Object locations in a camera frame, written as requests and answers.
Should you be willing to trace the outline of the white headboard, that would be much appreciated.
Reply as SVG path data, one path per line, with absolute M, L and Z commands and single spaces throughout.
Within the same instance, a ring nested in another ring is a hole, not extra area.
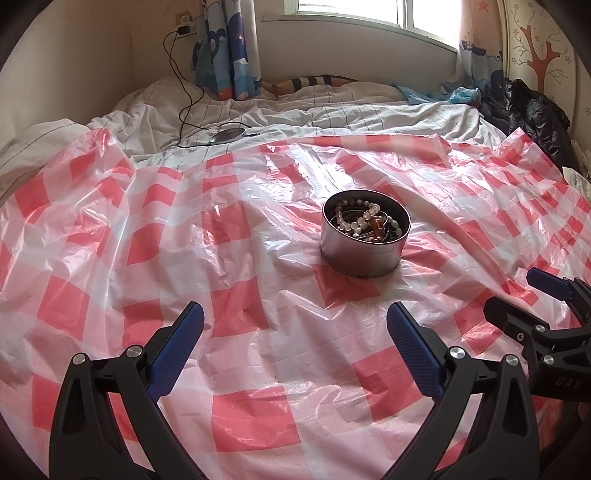
M 54 1 L 1 69 L 1 144 L 32 125 L 87 124 L 133 90 L 123 1 Z

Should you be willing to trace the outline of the window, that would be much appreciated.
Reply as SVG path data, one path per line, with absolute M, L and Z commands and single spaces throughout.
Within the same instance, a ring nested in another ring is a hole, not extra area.
M 460 41 L 459 0 L 303 0 L 294 1 L 294 11 L 392 24 L 451 47 Z

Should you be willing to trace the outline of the cartoon curtain right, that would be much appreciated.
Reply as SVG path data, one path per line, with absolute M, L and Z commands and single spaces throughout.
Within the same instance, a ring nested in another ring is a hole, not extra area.
M 462 1 L 458 46 L 461 79 L 490 102 L 505 101 L 503 27 L 499 2 Z

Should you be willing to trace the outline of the round grey device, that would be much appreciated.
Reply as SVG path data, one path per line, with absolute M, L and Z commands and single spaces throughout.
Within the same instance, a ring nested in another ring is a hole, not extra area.
M 211 143 L 211 145 L 228 144 L 242 139 L 244 135 L 245 128 L 243 127 L 225 128 L 212 135 L 209 139 L 209 143 Z

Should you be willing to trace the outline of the white striped duvet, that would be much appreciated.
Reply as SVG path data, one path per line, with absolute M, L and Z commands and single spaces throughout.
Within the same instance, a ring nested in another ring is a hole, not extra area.
M 219 130 L 245 128 L 242 139 L 211 145 Z M 90 130 L 105 128 L 138 166 L 183 170 L 216 156 L 294 137 L 366 133 L 437 134 L 449 142 L 494 148 L 505 134 L 465 104 L 411 105 L 394 86 L 353 82 L 310 86 L 280 98 L 219 102 L 165 77 L 133 92 L 87 124 L 69 119 L 36 124 L 1 150 L 1 198 L 7 200 L 55 153 Z

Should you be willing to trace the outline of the black jacket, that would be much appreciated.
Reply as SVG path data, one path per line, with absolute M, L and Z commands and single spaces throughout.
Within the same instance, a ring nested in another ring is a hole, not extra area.
M 480 112 L 505 135 L 523 130 L 560 169 L 579 171 L 570 120 L 549 97 L 521 79 L 504 79 L 481 91 Z

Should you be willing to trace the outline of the blue plastic bag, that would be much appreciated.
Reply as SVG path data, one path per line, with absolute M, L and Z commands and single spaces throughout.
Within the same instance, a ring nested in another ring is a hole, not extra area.
M 397 88 L 405 100 L 411 105 L 445 102 L 449 104 L 479 106 L 481 103 L 481 92 L 478 88 L 459 86 L 452 90 L 430 91 L 424 93 L 398 84 L 394 84 L 394 88 Z

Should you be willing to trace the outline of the round metal tin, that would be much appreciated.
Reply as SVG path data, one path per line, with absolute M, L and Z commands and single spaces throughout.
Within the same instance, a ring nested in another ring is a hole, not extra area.
M 398 267 L 411 226 L 407 209 L 383 193 L 336 193 L 322 206 L 322 257 L 346 275 L 382 277 Z

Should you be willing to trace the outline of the striped pillow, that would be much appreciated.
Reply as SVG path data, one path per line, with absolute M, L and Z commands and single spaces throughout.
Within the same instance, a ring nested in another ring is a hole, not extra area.
M 280 81 L 279 83 L 263 82 L 262 87 L 267 92 L 273 94 L 274 97 L 278 98 L 283 95 L 296 93 L 305 87 L 317 85 L 341 87 L 342 85 L 353 82 L 356 82 L 356 79 L 335 75 L 322 75 L 293 78 L 290 80 Z

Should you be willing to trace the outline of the red white checkered plastic sheet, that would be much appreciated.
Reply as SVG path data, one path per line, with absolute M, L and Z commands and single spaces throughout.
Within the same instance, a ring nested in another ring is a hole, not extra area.
M 383 193 L 411 230 L 377 278 L 322 257 L 322 206 Z M 50 157 L 1 209 L 1 412 L 48 465 L 71 357 L 145 343 L 187 303 L 205 329 L 160 408 L 212 479 L 377 479 L 431 408 L 388 335 L 405 304 L 444 341 L 498 359 L 499 295 L 555 328 L 568 308 L 538 267 L 590 275 L 590 205 L 522 133 L 477 147 L 438 136 L 291 139 L 186 170 L 137 166 L 106 130 Z

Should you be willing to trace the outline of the blue cartoon curtain left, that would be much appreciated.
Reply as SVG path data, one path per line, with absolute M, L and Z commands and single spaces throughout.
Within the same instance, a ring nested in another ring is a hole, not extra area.
M 195 85 L 220 101 L 242 101 L 262 90 L 256 13 L 252 0 L 195 3 Z

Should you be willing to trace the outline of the wall socket with plug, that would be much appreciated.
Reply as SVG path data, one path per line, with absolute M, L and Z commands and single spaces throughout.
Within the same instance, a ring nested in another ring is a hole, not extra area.
M 179 37 L 190 35 L 193 31 L 193 18 L 190 11 L 183 11 L 175 17 L 176 33 Z

